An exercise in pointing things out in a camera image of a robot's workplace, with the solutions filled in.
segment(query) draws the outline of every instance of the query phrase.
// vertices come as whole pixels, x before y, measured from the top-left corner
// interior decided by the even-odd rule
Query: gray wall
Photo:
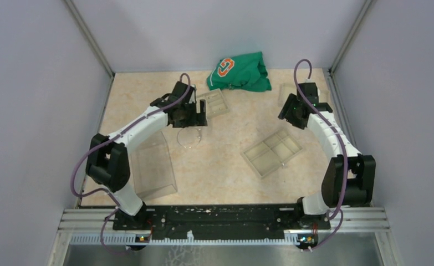
[[[116,72],[212,69],[263,51],[270,68],[329,67],[363,0],[75,0]]]
[[[434,1],[378,1],[336,79],[405,265],[434,265]]]
[[[45,265],[109,78],[60,0],[0,1],[0,265]]]

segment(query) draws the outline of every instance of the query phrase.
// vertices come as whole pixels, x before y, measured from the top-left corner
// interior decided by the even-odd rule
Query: folded green fabric
[[[230,88],[260,93],[272,89],[262,52],[223,58],[207,77],[207,85],[210,90]]]

